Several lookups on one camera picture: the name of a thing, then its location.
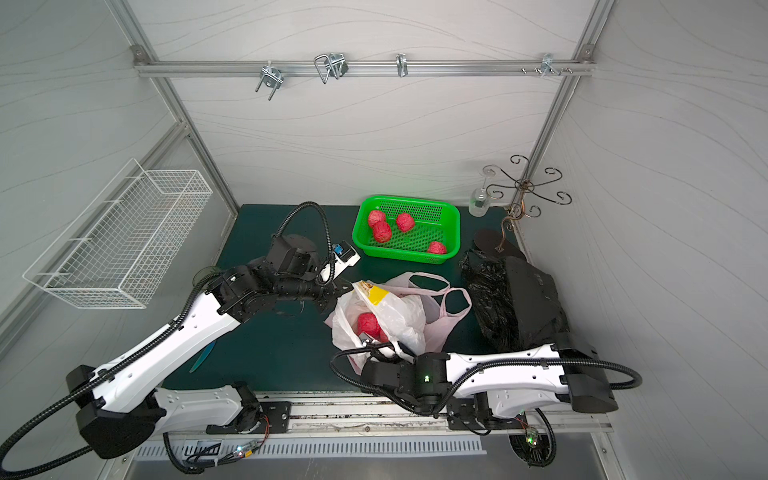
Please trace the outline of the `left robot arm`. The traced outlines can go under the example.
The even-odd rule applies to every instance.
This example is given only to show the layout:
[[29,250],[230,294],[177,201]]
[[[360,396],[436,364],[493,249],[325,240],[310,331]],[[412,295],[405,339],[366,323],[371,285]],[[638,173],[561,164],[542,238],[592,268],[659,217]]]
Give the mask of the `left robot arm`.
[[332,310],[351,286],[341,273],[360,256],[347,242],[327,240],[326,259],[315,244],[285,230],[304,209],[327,218],[312,201],[295,207],[271,237],[268,253],[228,270],[203,275],[181,312],[166,326],[114,360],[97,368],[81,365],[66,378],[69,393],[12,433],[1,445],[11,449],[35,427],[65,407],[78,407],[77,425],[85,447],[23,470],[1,471],[4,479],[26,479],[69,463],[90,452],[102,459],[120,457],[160,435],[206,426],[247,434],[265,427],[262,405],[243,382],[220,388],[173,393],[161,383],[179,366],[218,338],[281,301],[312,302]]

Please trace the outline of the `pink plastic bag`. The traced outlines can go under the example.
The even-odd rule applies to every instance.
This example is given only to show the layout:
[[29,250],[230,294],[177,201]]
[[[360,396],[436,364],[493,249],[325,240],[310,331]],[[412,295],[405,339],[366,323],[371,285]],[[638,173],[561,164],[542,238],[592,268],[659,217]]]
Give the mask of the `pink plastic bag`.
[[[430,280],[437,289],[418,286],[416,280]],[[466,289],[453,287],[444,277],[427,272],[405,272],[381,284],[385,290],[400,297],[415,295],[421,301],[426,316],[423,328],[428,353],[440,352],[455,326],[472,310],[472,300]],[[466,307],[455,313],[447,308],[448,297],[460,293]]]

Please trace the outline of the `white plastic bag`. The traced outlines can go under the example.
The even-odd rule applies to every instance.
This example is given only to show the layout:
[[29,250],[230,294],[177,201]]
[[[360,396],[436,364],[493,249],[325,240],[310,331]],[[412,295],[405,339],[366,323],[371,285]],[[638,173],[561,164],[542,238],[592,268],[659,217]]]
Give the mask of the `white plastic bag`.
[[[363,334],[360,326],[363,314],[376,317],[383,340],[370,333]],[[331,328],[332,343],[339,350],[389,341],[393,347],[384,349],[387,358],[412,360],[426,352],[426,314],[421,299],[416,295],[401,297],[366,281],[352,284],[352,290],[338,299],[325,324]]]

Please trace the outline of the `black plastic bag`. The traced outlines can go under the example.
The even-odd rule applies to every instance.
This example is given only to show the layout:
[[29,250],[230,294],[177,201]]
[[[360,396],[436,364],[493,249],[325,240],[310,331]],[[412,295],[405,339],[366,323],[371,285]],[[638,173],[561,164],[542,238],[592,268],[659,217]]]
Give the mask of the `black plastic bag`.
[[570,331],[553,277],[527,260],[470,249],[460,268],[480,331],[496,351],[531,349]]

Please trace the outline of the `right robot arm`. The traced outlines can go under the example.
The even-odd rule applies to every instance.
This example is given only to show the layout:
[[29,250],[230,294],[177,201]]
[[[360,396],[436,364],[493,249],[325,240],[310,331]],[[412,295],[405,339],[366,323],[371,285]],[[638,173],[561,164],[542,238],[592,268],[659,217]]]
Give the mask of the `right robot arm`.
[[397,342],[369,343],[331,357],[331,371],[362,392],[384,397],[403,410],[478,436],[519,429],[510,438],[530,468],[546,468],[558,453],[543,407],[567,404],[577,413],[618,408],[615,394],[640,387],[636,370],[601,359],[589,345],[567,337],[529,350],[491,355],[423,353]]

